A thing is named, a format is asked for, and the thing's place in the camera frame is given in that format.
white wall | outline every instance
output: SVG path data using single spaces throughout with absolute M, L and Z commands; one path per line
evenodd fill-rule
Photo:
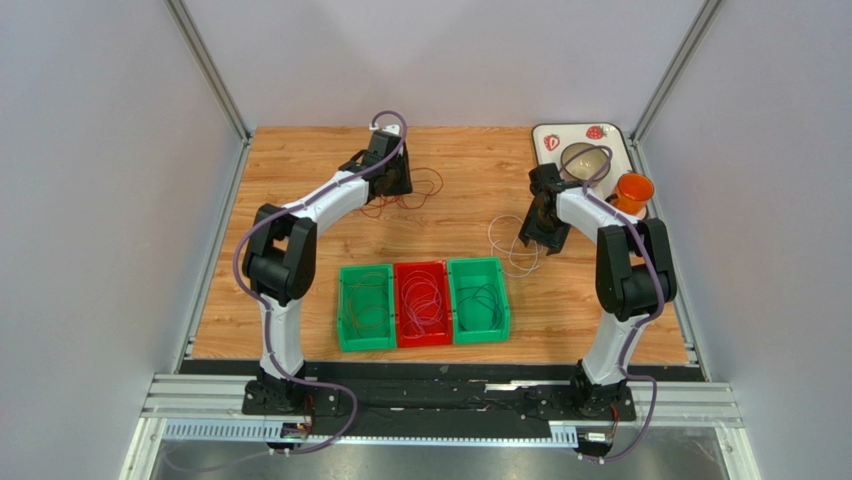
M 116 478 L 237 149 L 162 1 L 0 2 L 0 477 Z
M 852 3 L 730 0 L 644 143 L 702 359 L 764 478 L 843 478 Z
M 257 125 L 632 129 L 701 0 L 187 0 Z

gray floor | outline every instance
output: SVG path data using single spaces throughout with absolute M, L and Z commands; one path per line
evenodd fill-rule
M 635 432 L 619 429 L 613 450 Z M 263 445 L 210 441 L 164 442 L 178 466 L 218 465 L 263 451 Z M 160 464 L 152 478 L 172 479 L 727 479 L 713 429 L 652 429 L 628 458 L 603 467 L 581 462 L 576 454 L 550 448 L 406 447 L 334 445 L 305 456 L 264 456 L 230 469 L 187 474 Z

orange mug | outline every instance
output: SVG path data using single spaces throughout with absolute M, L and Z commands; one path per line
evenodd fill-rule
M 612 206 L 628 215 L 636 215 L 654 195 L 654 184 L 644 175 L 625 173 L 612 191 Z

plastic bin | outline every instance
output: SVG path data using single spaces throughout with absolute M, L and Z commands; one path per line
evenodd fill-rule
M 449 260 L 455 343 L 509 338 L 509 299 L 497 257 Z
M 337 335 L 344 352 L 396 348 L 390 265 L 340 269 Z
M 396 301 L 396 344 L 401 347 L 424 347 L 428 345 L 452 345 L 453 315 L 447 283 L 447 263 L 417 262 L 395 263 L 394 300 Z M 429 300 L 435 294 L 434 287 L 419 283 L 434 280 L 438 287 L 438 300 L 432 305 Z M 405 294 L 410 299 L 406 302 Z M 420 325 L 412 321 L 412 310 L 419 310 L 419 317 L 430 324 Z

wood surface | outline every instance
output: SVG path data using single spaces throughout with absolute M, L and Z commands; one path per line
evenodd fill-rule
M 193 357 L 260 358 L 260 313 L 257 303 L 239 290 L 232 277 L 234 247 L 251 227 L 260 205 L 281 205 L 311 192 L 365 148 L 369 138 L 370 132 L 363 127 L 258 129 Z M 562 253 L 542 256 L 540 268 L 528 277 L 506 277 L 512 310 L 509 341 L 357 353 L 340 350 L 336 331 L 340 267 L 489 256 L 489 223 L 498 215 L 523 219 L 529 207 L 527 173 L 534 164 L 530 128 L 411 128 L 408 148 L 411 168 L 439 171 L 443 190 L 419 210 L 390 205 L 379 218 L 352 212 L 320 238 L 316 279 L 302 309 L 305 357 L 510 363 L 574 363 L 582 358 L 594 338 L 601 307 L 594 289 L 595 247 L 577 231 L 568 236 Z M 413 172 L 412 177 L 414 181 L 434 178 L 424 170 Z M 421 182 L 415 190 L 428 190 L 428 186 Z M 508 247 L 519 230 L 519 223 L 501 221 L 495 225 L 494 238 Z M 519 251 L 531 251 L 519 247 Z M 504 269 L 512 271 L 506 256 L 498 256 Z M 521 257 L 519 263 L 531 261 Z M 687 361 L 671 305 L 648 327 L 632 361 Z

